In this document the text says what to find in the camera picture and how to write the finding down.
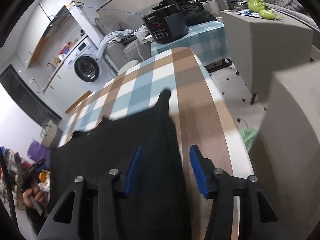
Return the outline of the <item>person's left hand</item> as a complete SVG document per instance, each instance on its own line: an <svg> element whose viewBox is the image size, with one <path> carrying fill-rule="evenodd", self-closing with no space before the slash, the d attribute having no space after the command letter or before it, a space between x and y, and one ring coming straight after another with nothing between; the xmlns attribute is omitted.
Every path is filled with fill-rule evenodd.
<svg viewBox="0 0 320 240"><path fill-rule="evenodd" d="M31 209L35 208L33 202L31 201L31 198L33 198L35 202L40 204L43 204L45 201L44 193L40 190L38 186L35 186L32 189L26 189L22 197L25 206Z"/></svg>

